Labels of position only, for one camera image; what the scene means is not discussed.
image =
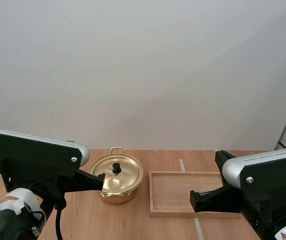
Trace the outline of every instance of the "metal pot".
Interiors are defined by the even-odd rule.
[[[113,153],[121,149],[123,153]],[[105,173],[100,197],[110,204],[122,204],[131,200],[143,180],[143,166],[134,157],[127,155],[123,147],[116,146],[110,154],[99,158],[89,169],[89,174]]]

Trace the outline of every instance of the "pot handle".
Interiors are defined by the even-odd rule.
[[[115,146],[115,147],[112,147],[112,148],[111,148],[111,150],[109,151],[109,153],[110,153],[110,154],[112,154],[112,153],[113,153],[113,150],[115,150],[115,149],[122,149],[123,154],[125,154],[125,150],[124,150],[124,148],[123,148],[123,147],[121,147],[121,146]]]
[[[109,192],[106,194],[107,197],[123,197],[125,196],[125,192]]]

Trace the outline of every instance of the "wooden tray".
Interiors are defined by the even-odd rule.
[[[208,192],[222,187],[219,172],[149,172],[150,218],[240,219],[242,214],[230,212],[194,212],[190,191]]]

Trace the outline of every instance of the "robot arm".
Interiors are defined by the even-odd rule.
[[[191,191],[195,212],[241,212],[262,240],[286,240],[286,149],[235,157],[217,151],[223,187]]]
[[[103,188],[104,174],[79,169],[89,158],[83,145],[0,131],[0,174],[8,192],[0,203],[0,240],[37,239],[53,208],[61,240],[64,194]]]

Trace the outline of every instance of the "white line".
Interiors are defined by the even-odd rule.
[[[185,172],[185,167],[184,167],[184,164],[183,164],[183,160],[182,160],[182,159],[179,159],[179,164],[181,165],[181,170],[182,170],[182,172]]]
[[[181,166],[181,170],[182,172],[185,172],[185,167],[184,167],[184,163],[182,159],[179,159],[179,164]],[[202,228],[201,228],[201,224],[198,218],[194,218],[194,222],[195,222],[195,227],[196,227],[196,231],[198,234],[198,240],[204,240],[204,235],[202,232]]]
[[[201,224],[198,218],[194,218],[197,234],[198,234],[198,239],[199,240],[204,240],[204,235],[202,232]]]

